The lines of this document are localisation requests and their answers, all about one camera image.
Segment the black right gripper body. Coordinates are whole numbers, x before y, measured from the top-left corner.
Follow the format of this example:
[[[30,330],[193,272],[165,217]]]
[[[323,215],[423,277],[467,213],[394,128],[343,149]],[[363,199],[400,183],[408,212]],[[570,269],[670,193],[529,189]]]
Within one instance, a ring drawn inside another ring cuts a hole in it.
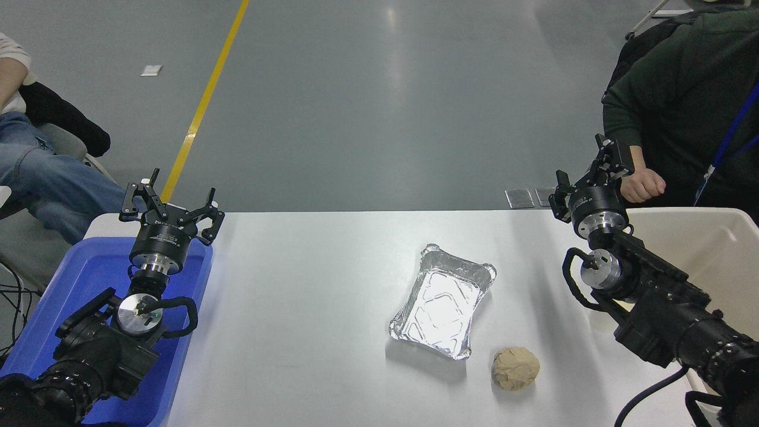
[[[580,187],[567,200],[567,208],[569,208],[571,214],[572,224],[580,224],[581,221],[591,216],[591,214],[611,212],[618,214],[623,224],[627,225],[628,214],[624,208],[619,187],[620,184]]]

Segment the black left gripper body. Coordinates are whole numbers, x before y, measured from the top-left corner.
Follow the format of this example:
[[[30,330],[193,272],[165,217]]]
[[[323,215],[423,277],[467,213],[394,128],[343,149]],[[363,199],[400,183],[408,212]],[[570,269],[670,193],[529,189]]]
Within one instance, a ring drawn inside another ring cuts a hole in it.
[[[185,262],[190,241],[195,238],[195,225],[176,226],[173,222],[165,224],[139,218],[133,221],[140,222],[141,226],[129,255],[132,263],[142,263],[153,254],[167,257],[174,263]]]

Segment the person's right hand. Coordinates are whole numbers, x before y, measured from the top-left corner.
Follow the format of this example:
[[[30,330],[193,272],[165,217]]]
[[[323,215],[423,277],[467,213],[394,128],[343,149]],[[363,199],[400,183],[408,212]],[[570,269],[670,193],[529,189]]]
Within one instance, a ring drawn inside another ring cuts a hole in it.
[[[623,177],[620,193],[630,203],[643,203],[666,191],[665,180],[647,167],[637,168],[631,176]]]

